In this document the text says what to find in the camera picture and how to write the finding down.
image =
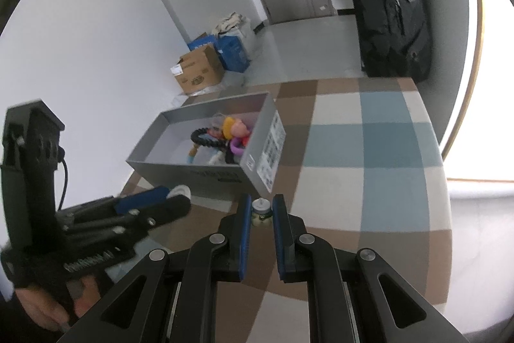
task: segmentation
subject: purple ring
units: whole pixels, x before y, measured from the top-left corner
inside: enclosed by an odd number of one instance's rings
[[[241,157],[243,153],[245,153],[245,148],[238,147],[241,145],[241,139],[238,137],[234,137],[230,140],[230,151],[234,154],[234,156]]]

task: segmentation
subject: toy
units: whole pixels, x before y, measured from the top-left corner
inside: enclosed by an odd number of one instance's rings
[[[233,117],[225,118],[222,133],[227,140],[232,140],[234,137],[244,138],[250,135],[245,123],[240,118]]]
[[[241,157],[250,139],[251,131],[240,118],[227,117],[221,113],[211,119],[209,128],[199,128],[191,134],[193,147],[189,150],[187,162],[192,164],[201,146],[218,149],[208,164],[219,164],[225,154],[225,163],[234,164],[234,156]]]

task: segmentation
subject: plaid rug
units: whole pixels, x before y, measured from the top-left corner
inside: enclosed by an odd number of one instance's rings
[[[273,194],[333,247],[376,250],[431,304],[444,304],[451,218],[439,146],[409,78],[323,79],[228,89],[199,103],[269,91],[286,130]],[[133,174],[123,193],[151,187]],[[217,230],[235,204],[192,199],[188,217],[152,231],[171,251]],[[220,283],[217,342],[309,341],[305,284],[279,281],[272,227],[253,227],[247,277]]]

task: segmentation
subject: black cable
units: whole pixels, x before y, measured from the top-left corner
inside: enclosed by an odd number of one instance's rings
[[[64,187],[63,187],[63,193],[61,195],[61,202],[59,202],[59,206],[57,211],[61,211],[61,208],[63,207],[64,197],[66,196],[66,189],[68,188],[68,165],[66,164],[66,161],[63,159],[63,166],[64,166]]]
[[[209,128],[199,128],[198,130],[194,130],[191,134],[191,141],[199,146],[204,147],[214,147],[216,149],[224,149],[226,147],[226,143],[224,140],[211,140],[209,138],[202,138],[200,136],[207,134]]]
[[[227,150],[225,151],[225,163],[227,164],[235,164],[234,154],[230,149],[230,145],[227,145]]]

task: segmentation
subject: small bottle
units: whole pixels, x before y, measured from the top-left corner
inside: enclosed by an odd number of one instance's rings
[[[252,202],[252,225],[258,227],[260,225],[271,225],[271,203],[264,198],[258,198]]]

